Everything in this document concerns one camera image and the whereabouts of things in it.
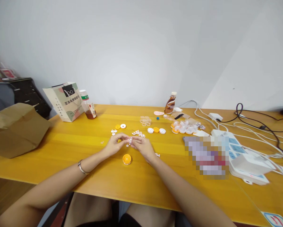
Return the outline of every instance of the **white wall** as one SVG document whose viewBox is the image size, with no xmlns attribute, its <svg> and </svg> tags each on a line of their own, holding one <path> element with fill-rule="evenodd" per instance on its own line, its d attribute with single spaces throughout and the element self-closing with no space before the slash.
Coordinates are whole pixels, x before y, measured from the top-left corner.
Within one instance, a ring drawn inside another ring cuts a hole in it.
<svg viewBox="0 0 283 227">
<path fill-rule="evenodd" d="M 0 61 L 40 91 L 75 81 L 94 103 L 164 106 L 177 91 L 177 104 L 234 109 L 251 90 L 245 106 L 269 109 L 283 95 L 283 0 L 0 0 Z M 270 98 L 254 89 L 266 78 L 279 78 Z"/>
</svg>

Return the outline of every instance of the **wooden table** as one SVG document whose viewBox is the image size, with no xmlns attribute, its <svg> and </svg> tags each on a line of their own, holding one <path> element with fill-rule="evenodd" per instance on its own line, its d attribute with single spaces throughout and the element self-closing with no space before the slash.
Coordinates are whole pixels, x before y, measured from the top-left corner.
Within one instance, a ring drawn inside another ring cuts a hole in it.
<svg viewBox="0 0 283 227">
<path fill-rule="evenodd" d="M 156 119 L 154 111 L 163 111 L 158 107 L 97 105 L 98 116 L 88 120 L 84 114 L 72 123 L 62 122 L 59 116 L 50 121 L 53 126 L 48 130 L 37 149 L 13 159 L 0 157 L 0 178 L 38 184 L 42 180 L 62 170 L 80 159 L 100 151 L 109 140 L 111 130 L 117 124 L 126 124 L 119 129 L 131 135 L 133 131 L 142 131 L 153 144 L 160 158 L 174 171 L 196 186 L 211 198 L 235 222 L 269 226 L 260 211 L 277 213 L 283 216 L 283 177 L 271 172 L 266 177 L 271 182 L 265 186 L 248 185 L 240 178 L 229 175 L 227 180 L 207 180 L 199 175 L 192 165 L 191 157 L 184 150 L 181 134 L 171 132 L 171 121 Z M 224 120 L 234 117 L 233 110 L 209 110 L 205 113 L 218 113 Z M 208 133 L 212 125 L 194 115 L 194 109 L 184 112 L 206 126 Z M 283 130 L 283 121 L 277 125 L 271 118 L 260 114 L 244 112 L 245 116 L 260 119 L 274 130 Z M 280 118 L 277 113 L 269 113 Z M 166 134 L 147 133 L 148 126 L 139 122 L 140 116 L 152 119 L 150 127 L 166 129 Z M 228 127 L 235 134 L 254 137 L 242 129 Z M 241 144 L 261 152 L 275 153 L 275 149 L 264 143 L 237 137 Z M 130 154 L 132 162 L 126 166 L 122 156 Z M 283 166 L 283 160 L 277 162 Z M 76 192 L 102 196 L 122 201 L 145 204 L 172 210 L 180 210 L 154 169 L 142 155 L 131 147 L 123 147 L 117 154 L 99 164 L 96 169 L 76 188 Z"/>
</svg>

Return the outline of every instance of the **bracelet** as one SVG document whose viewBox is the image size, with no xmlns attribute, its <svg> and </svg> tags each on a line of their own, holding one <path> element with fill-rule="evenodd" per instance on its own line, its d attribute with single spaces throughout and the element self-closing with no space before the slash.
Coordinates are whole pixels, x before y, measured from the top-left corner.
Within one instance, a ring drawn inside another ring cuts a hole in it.
<svg viewBox="0 0 283 227">
<path fill-rule="evenodd" d="M 83 169 L 82 169 L 82 167 L 81 167 L 81 161 L 82 161 L 82 160 L 80 160 L 80 161 L 78 162 L 79 169 L 83 172 L 83 174 L 88 175 L 89 173 L 83 171 Z"/>
</svg>

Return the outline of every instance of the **power strip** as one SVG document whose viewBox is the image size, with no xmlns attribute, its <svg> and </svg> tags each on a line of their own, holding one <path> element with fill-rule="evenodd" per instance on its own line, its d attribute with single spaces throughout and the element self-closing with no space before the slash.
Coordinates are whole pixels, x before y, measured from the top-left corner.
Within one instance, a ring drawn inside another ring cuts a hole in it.
<svg viewBox="0 0 283 227">
<path fill-rule="evenodd" d="M 229 137 L 229 172 L 233 176 L 241 178 L 247 184 L 255 183 L 258 185 L 265 185 L 269 183 L 268 179 L 263 174 L 254 175 L 254 174 L 250 174 L 250 173 L 241 171 L 234 167 L 234 165 L 232 164 L 232 161 L 235 158 L 237 158 L 241 154 L 254 155 L 254 152 L 242 148 L 239 141 L 236 139 L 236 137 L 231 132 L 213 129 L 211 134 L 214 137 L 219 137 L 219 136 Z"/>
</svg>

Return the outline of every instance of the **gray chair back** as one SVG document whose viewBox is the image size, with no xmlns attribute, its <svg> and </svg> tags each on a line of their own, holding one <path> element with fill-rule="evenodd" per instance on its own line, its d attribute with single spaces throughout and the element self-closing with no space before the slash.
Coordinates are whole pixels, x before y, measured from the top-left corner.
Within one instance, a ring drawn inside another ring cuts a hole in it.
<svg viewBox="0 0 283 227">
<path fill-rule="evenodd" d="M 10 83 L 0 83 L 0 111 L 14 104 L 13 89 Z"/>
</svg>

